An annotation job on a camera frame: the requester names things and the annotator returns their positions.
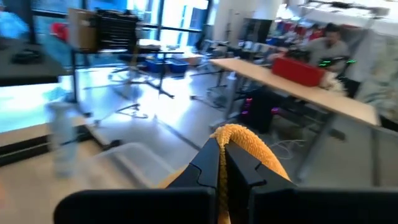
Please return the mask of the black device green lights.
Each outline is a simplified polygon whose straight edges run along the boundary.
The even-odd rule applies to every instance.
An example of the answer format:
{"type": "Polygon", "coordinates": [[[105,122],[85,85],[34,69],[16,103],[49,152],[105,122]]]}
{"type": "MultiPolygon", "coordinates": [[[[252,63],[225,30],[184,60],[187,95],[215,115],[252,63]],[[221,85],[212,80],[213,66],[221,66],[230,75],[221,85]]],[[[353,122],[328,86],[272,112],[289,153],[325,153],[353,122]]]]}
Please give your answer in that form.
{"type": "Polygon", "coordinates": [[[344,77],[347,69],[356,63],[355,59],[350,58],[349,56],[340,56],[340,57],[334,57],[334,58],[321,58],[318,67],[320,68],[329,68],[337,63],[343,62],[344,67],[342,70],[338,73],[338,78],[344,77]]]}

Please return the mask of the black computer tower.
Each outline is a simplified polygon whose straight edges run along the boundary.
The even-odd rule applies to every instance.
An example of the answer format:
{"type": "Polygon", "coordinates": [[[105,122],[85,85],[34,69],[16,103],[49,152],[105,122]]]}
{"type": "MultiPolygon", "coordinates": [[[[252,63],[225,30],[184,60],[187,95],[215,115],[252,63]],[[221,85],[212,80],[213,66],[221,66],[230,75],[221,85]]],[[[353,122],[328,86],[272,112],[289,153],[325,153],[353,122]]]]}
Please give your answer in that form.
{"type": "Polygon", "coordinates": [[[261,134],[268,133],[274,116],[272,109],[282,100],[282,96],[266,88],[254,90],[243,99],[238,121],[261,134]]]}

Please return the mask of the orange microfiber towel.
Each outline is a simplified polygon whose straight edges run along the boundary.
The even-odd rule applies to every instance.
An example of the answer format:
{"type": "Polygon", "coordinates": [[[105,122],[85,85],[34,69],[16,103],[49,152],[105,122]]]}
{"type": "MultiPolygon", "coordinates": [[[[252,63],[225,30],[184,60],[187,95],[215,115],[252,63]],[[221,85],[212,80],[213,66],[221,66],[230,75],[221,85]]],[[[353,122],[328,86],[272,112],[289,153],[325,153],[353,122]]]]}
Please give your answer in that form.
{"type": "MultiPolygon", "coordinates": [[[[216,140],[220,152],[220,164],[218,165],[218,183],[220,184],[220,189],[218,190],[219,196],[217,198],[217,202],[219,203],[221,214],[216,215],[219,224],[231,224],[229,217],[229,196],[227,186],[229,174],[227,173],[226,166],[226,145],[230,142],[236,143],[238,146],[242,147],[244,152],[248,152],[248,154],[254,156],[255,159],[259,159],[260,165],[265,165],[278,176],[283,177],[288,182],[291,182],[287,172],[271,149],[256,134],[244,126],[238,124],[226,124],[217,128],[216,131],[210,136],[210,139],[211,138],[216,140]]],[[[165,188],[170,186],[172,180],[177,180],[177,177],[181,176],[182,172],[187,169],[188,168],[186,166],[175,173],[170,174],[161,184],[159,184],[158,187],[165,188]]],[[[275,217],[271,217],[271,215],[276,215],[275,212],[271,212],[271,208],[268,208],[265,212],[260,213],[261,215],[265,215],[265,221],[258,221],[258,223],[255,224],[284,224],[281,219],[278,220],[275,217]]],[[[166,209],[161,209],[160,212],[157,212],[157,217],[161,219],[160,222],[166,224],[168,222],[166,221],[166,218],[171,218],[172,220],[175,219],[172,218],[172,212],[177,212],[176,218],[182,218],[183,212],[179,212],[177,210],[171,210],[167,212],[166,209]]]]}

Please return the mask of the person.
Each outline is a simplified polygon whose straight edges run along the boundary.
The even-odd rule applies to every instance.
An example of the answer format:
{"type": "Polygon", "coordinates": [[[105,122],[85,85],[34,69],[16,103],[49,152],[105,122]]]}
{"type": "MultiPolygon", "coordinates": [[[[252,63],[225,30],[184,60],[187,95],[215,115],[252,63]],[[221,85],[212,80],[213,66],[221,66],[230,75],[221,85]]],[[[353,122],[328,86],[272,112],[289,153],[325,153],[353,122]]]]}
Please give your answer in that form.
{"type": "Polygon", "coordinates": [[[308,64],[314,67],[319,66],[321,59],[347,57],[349,49],[341,40],[340,26],[328,23],[324,29],[324,36],[313,39],[302,44],[299,49],[309,53],[308,64]]]}

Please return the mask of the wooden desk grey legs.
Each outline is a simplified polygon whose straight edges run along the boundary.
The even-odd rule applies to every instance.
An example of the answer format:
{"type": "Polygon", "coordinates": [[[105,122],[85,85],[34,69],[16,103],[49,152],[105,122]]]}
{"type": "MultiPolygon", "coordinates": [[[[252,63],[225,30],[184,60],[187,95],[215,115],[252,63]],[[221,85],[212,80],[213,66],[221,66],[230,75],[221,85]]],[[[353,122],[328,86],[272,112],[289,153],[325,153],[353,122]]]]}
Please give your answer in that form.
{"type": "Polygon", "coordinates": [[[210,62],[220,67],[224,72],[229,71],[230,74],[236,73],[240,77],[249,78],[275,90],[283,91],[328,111],[326,122],[321,126],[320,132],[307,144],[308,153],[296,172],[295,177],[297,180],[303,181],[307,177],[310,166],[320,150],[322,141],[331,130],[331,125],[336,117],[340,115],[369,126],[371,135],[369,139],[371,148],[371,183],[375,187],[381,185],[379,136],[377,133],[377,129],[381,126],[381,122],[375,107],[346,96],[338,96],[319,87],[307,87],[294,83],[272,74],[267,68],[245,60],[237,58],[219,58],[211,59],[210,62]]]}

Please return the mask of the clear plastic bin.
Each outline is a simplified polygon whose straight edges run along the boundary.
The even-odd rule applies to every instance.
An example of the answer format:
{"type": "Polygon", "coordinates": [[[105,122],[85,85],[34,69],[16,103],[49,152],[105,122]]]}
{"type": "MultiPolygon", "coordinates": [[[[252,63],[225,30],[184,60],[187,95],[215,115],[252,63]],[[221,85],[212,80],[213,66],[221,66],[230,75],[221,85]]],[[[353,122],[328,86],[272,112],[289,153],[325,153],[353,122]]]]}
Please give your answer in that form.
{"type": "Polygon", "coordinates": [[[110,162],[130,184],[138,189],[161,185],[176,170],[146,145],[127,143],[98,154],[91,165],[110,162]]]}

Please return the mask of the dark desk with pegboard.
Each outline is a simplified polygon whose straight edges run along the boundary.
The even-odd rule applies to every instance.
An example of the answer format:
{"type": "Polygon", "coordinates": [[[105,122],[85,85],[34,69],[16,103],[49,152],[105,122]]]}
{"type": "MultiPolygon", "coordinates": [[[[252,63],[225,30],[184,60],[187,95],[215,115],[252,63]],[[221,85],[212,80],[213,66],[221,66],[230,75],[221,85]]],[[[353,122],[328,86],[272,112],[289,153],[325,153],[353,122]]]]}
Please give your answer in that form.
{"type": "MultiPolygon", "coordinates": [[[[73,86],[73,91],[69,93],[66,97],[67,102],[69,103],[78,103],[79,102],[79,84],[78,84],[78,76],[77,76],[77,67],[76,67],[76,54],[83,54],[83,55],[89,55],[89,54],[125,54],[127,53],[127,50],[122,50],[122,49],[104,49],[104,50],[88,50],[88,49],[74,49],[72,48],[70,51],[70,56],[71,56],[71,62],[72,62],[72,69],[71,69],[71,75],[72,75],[72,86],[73,86]]],[[[167,50],[165,47],[159,48],[159,49],[149,49],[148,47],[144,47],[142,49],[138,50],[138,53],[135,53],[135,55],[139,54],[161,54],[163,55],[162,59],[162,69],[160,73],[160,80],[159,84],[155,85],[151,81],[143,81],[143,82],[128,82],[128,84],[145,84],[149,85],[150,87],[154,88],[159,92],[159,94],[163,94],[168,96],[169,98],[174,98],[175,96],[172,95],[171,93],[168,93],[162,88],[162,83],[163,79],[165,77],[165,66],[166,66],[166,55],[167,54],[183,54],[183,51],[181,50],[167,50]]]]}

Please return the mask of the black pegboard rack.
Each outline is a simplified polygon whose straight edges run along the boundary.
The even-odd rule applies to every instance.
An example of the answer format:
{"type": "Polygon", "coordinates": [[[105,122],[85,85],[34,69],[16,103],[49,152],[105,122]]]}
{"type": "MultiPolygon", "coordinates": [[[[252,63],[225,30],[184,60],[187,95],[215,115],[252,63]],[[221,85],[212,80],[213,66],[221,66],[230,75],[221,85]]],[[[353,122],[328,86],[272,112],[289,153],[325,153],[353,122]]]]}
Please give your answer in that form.
{"type": "Polygon", "coordinates": [[[98,50],[132,51],[137,45],[137,24],[141,20],[134,14],[96,10],[94,25],[98,50]]]}

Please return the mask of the black tripod stand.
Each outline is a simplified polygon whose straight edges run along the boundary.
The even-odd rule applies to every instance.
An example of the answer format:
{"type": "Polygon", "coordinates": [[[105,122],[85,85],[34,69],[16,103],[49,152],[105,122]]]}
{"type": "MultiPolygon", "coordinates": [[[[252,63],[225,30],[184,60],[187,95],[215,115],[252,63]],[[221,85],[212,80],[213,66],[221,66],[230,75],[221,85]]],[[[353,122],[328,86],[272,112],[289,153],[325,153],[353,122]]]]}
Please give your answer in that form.
{"type": "MultiPolygon", "coordinates": [[[[163,55],[162,61],[163,61],[163,63],[165,63],[165,61],[166,61],[166,59],[165,59],[166,55],[167,55],[167,54],[171,54],[171,52],[164,51],[164,50],[159,50],[159,51],[146,50],[146,51],[143,52],[143,54],[155,54],[155,55],[161,54],[161,55],[163,55]]],[[[162,88],[163,80],[164,80],[164,78],[165,78],[165,74],[166,74],[166,67],[164,67],[163,70],[162,70],[162,72],[160,73],[160,78],[159,78],[159,84],[158,84],[158,85],[153,84],[153,83],[152,83],[151,81],[149,81],[149,80],[144,80],[143,82],[139,82],[139,81],[129,81],[129,84],[138,84],[138,85],[144,84],[144,85],[149,85],[150,87],[156,89],[156,90],[158,91],[158,94],[159,94],[159,95],[166,95],[166,96],[168,96],[169,98],[174,99],[175,96],[174,96],[173,94],[171,94],[171,93],[165,91],[165,90],[162,88]]]]}

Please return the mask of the dark grey table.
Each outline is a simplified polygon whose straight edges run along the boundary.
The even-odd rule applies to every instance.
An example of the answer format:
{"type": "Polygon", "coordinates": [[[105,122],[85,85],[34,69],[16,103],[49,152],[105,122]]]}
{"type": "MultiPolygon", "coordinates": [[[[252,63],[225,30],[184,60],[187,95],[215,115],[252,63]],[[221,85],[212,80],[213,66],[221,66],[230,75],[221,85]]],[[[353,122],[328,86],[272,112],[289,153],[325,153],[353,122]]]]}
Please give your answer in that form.
{"type": "Polygon", "coordinates": [[[59,77],[68,75],[63,65],[41,45],[6,37],[0,37],[0,43],[6,47],[0,50],[0,87],[57,83],[59,77]],[[30,65],[12,63],[12,56],[24,49],[38,50],[42,54],[42,62],[30,65]]]}

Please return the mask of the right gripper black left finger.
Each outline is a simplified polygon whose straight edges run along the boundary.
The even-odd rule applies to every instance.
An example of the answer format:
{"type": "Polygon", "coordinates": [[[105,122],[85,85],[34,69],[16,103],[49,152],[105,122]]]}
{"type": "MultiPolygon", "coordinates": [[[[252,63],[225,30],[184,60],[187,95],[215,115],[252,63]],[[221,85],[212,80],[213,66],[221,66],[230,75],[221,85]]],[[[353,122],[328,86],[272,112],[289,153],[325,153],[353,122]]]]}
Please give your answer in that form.
{"type": "Polygon", "coordinates": [[[176,179],[161,189],[82,190],[63,198],[54,224],[216,224],[218,166],[215,139],[207,140],[176,179]]]}

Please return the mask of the white air freshener spray bottle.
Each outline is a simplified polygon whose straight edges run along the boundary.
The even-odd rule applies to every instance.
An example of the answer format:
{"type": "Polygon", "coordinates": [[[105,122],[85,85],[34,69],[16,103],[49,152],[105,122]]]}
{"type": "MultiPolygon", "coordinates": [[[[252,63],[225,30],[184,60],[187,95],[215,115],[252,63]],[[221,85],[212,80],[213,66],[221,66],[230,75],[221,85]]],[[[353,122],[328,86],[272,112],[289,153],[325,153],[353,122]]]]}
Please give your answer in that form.
{"type": "Polygon", "coordinates": [[[74,174],[78,138],[73,118],[69,111],[72,106],[61,101],[47,104],[49,111],[49,143],[53,154],[53,168],[57,177],[70,177],[74,174]]]}

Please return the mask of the white cloth pile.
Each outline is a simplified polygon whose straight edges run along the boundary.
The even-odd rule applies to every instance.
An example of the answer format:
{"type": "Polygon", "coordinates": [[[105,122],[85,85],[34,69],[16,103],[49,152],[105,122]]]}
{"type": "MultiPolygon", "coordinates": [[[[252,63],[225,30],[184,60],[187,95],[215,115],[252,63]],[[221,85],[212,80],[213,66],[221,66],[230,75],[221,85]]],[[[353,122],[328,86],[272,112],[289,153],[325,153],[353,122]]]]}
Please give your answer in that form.
{"type": "Polygon", "coordinates": [[[342,81],[337,79],[337,73],[326,72],[321,79],[319,87],[334,94],[346,96],[346,89],[342,81]]]}

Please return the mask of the blue storage bin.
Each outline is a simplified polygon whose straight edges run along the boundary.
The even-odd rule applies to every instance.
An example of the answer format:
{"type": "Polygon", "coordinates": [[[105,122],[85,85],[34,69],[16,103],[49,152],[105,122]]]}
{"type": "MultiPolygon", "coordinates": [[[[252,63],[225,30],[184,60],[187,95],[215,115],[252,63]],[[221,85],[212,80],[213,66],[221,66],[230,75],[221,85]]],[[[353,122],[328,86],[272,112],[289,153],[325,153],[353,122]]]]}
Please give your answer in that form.
{"type": "Polygon", "coordinates": [[[169,59],[169,70],[172,73],[182,74],[187,71],[190,64],[184,60],[170,58],[169,59]]]}
{"type": "Polygon", "coordinates": [[[146,70],[152,73],[161,73],[163,68],[168,66],[169,64],[170,63],[168,61],[165,61],[165,63],[163,63],[163,61],[158,58],[146,59],[146,61],[144,62],[146,70]]]}

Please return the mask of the red plastic bin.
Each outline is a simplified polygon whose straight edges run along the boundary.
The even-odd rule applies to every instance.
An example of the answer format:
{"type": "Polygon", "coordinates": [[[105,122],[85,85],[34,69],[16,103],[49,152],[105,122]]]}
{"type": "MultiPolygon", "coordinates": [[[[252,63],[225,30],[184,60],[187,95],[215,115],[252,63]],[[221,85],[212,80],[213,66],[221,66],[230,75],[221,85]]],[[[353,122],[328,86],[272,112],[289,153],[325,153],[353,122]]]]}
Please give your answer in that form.
{"type": "Polygon", "coordinates": [[[271,70],[274,75],[309,87],[319,86],[326,74],[322,68],[286,57],[276,58],[271,70]]]}

